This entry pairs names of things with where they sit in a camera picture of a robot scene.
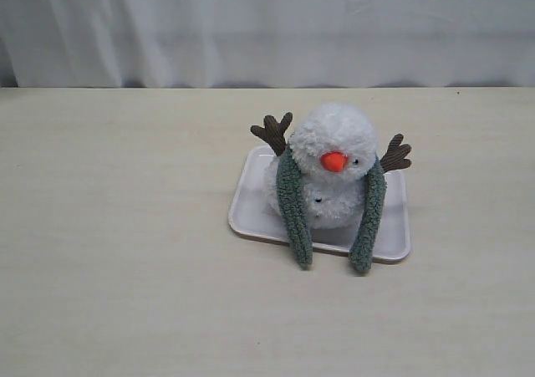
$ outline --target white fluffy body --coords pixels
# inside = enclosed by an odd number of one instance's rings
[[[346,227],[357,222],[364,203],[363,176],[374,165],[378,149],[378,137],[368,119],[350,104],[327,103],[295,128],[288,144],[303,174],[310,227]],[[328,171],[321,164],[321,156],[332,151],[348,156],[341,172]],[[275,157],[266,169],[265,189],[268,203],[280,215],[277,168]]]

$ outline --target fabric backdrop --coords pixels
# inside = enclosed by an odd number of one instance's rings
[[[0,0],[23,87],[535,85],[535,0]]]

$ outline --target tray rim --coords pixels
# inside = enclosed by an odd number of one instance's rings
[[[251,165],[252,158],[260,151],[260,150],[269,150],[270,153],[273,153],[272,148],[269,145],[258,145],[256,147],[253,147],[249,150],[247,153],[247,157],[243,163],[242,167],[242,174],[240,175],[240,178],[237,183],[236,190],[234,192],[234,197],[232,198],[232,202],[229,208],[227,220],[230,228],[239,236],[251,238],[255,241],[261,241],[261,242],[267,242],[267,243],[274,243],[284,246],[289,246],[289,242],[284,239],[279,239],[276,237],[272,237],[269,235],[265,235],[258,232],[252,232],[252,231],[244,231],[242,228],[239,228],[234,220],[234,214],[236,213],[236,207],[239,200],[239,196],[242,194],[242,188],[243,188],[243,182],[245,180],[248,167]],[[401,189],[401,198],[404,202],[403,205],[403,222],[405,224],[405,250],[397,255],[397,256],[373,256],[374,262],[385,262],[385,263],[398,263],[406,259],[412,252],[412,243],[411,243],[411,235],[410,235],[410,224],[409,224],[409,209],[408,209],[408,194],[407,194],[407,188],[406,188],[406,179],[405,179],[405,173],[402,170],[395,170],[387,172],[387,174],[398,174],[400,178],[400,183],[402,186]],[[334,254],[334,255],[343,255],[346,256],[349,254],[349,251],[347,249],[336,247],[333,245],[329,245],[326,243],[319,243],[319,242],[313,242],[312,243],[313,249],[320,252],[326,252],[327,254]]]

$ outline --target green scarf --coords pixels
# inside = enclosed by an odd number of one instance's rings
[[[385,173],[379,158],[364,178],[366,186],[364,212],[357,237],[349,250],[349,260],[358,273],[366,273],[371,268],[375,238],[385,203]],[[307,268],[312,264],[312,236],[305,217],[303,178],[289,146],[279,157],[277,198],[290,239],[290,247],[298,264]]]

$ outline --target orange nose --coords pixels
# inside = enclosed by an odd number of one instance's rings
[[[348,157],[342,153],[327,153],[321,156],[321,165],[327,171],[340,172],[348,162]]]

